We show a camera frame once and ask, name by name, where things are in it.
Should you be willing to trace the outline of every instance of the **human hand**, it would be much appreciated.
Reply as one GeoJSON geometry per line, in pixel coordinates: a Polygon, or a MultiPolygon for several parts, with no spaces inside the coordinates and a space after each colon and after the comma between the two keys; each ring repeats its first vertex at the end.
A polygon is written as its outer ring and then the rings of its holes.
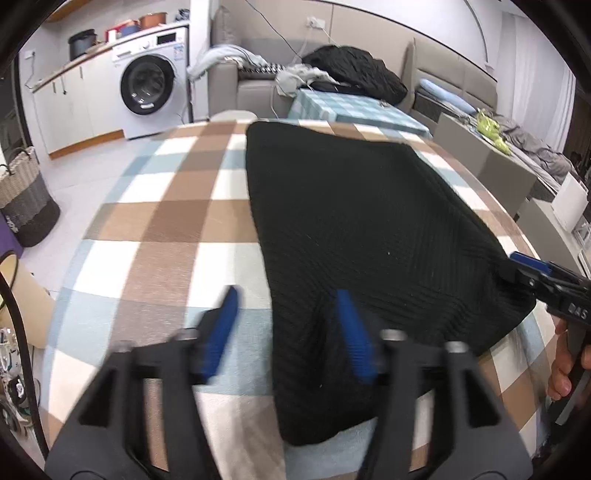
{"type": "MultiPolygon", "coordinates": [[[[548,379],[548,395],[552,400],[560,400],[567,396],[572,389],[569,373],[573,369],[574,359],[567,344],[567,323],[560,319],[556,325],[556,358],[552,363],[552,373],[548,379]]],[[[586,370],[591,369],[591,345],[587,345],[581,356],[581,364],[586,370]]]]}

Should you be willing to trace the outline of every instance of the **round stool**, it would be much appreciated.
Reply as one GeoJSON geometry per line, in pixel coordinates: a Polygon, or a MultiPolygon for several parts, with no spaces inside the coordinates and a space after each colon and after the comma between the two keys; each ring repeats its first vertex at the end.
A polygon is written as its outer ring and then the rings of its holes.
{"type": "Polygon", "coordinates": [[[248,110],[225,110],[216,113],[210,122],[231,122],[235,120],[256,120],[256,115],[248,110]]]}
{"type": "MultiPolygon", "coordinates": [[[[0,258],[0,273],[10,286],[21,311],[27,343],[36,348],[45,348],[55,300],[37,283],[12,251],[0,258]]],[[[1,297],[0,301],[0,327],[14,328],[10,313],[1,297]]]]}

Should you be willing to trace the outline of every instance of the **wall outlet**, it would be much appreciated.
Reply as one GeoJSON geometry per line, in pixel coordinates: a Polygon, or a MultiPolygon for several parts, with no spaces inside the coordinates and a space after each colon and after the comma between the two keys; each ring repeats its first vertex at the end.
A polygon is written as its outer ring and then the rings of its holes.
{"type": "Polygon", "coordinates": [[[321,18],[308,17],[306,26],[308,28],[317,28],[318,30],[324,30],[326,21],[321,18]]]}

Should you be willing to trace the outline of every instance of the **white cabinet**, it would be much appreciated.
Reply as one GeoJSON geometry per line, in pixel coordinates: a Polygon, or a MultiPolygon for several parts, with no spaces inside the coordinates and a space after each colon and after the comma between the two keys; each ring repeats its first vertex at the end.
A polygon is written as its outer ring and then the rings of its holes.
{"type": "Polygon", "coordinates": [[[72,145],[92,138],[94,133],[88,114],[82,67],[74,67],[65,72],[62,77],[66,88],[64,126],[67,127],[67,144],[72,145]]]}
{"type": "Polygon", "coordinates": [[[121,119],[116,114],[119,80],[111,55],[104,53],[82,64],[86,105],[90,124],[95,136],[122,129],[121,119]]]}
{"type": "Polygon", "coordinates": [[[118,75],[103,53],[68,70],[33,96],[47,152],[121,130],[118,75]]]}

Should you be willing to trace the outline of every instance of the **checkered tablecloth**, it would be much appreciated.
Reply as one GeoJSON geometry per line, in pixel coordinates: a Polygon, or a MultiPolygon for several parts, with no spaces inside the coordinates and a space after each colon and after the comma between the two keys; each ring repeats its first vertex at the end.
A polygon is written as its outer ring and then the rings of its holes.
{"type": "Polygon", "coordinates": [[[425,125],[403,111],[375,98],[359,95],[300,89],[287,118],[374,125],[432,138],[425,125]]]}
{"type": "MultiPolygon", "coordinates": [[[[367,125],[294,121],[332,135],[410,144],[498,237],[507,253],[532,248],[513,220],[454,158],[414,134],[367,125]]],[[[270,380],[271,302],[252,222],[245,171],[247,123],[201,123],[154,138],[96,214],[57,300],[43,365],[41,407],[50,444],[109,346],[160,342],[218,306],[226,285],[242,289],[239,319],[220,374],[196,396],[225,479],[311,480],[358,469],[374,423],[313,446],[283,444],[270,380]]],[[[534,453],[554,358],[544,305],[480,359],[534,453]]],[[[165,468],[158,384],[148,396],[152,459],[165,468]]],[[[426,456],[429,394],[419,399],[413,465],[426,456]]]]}

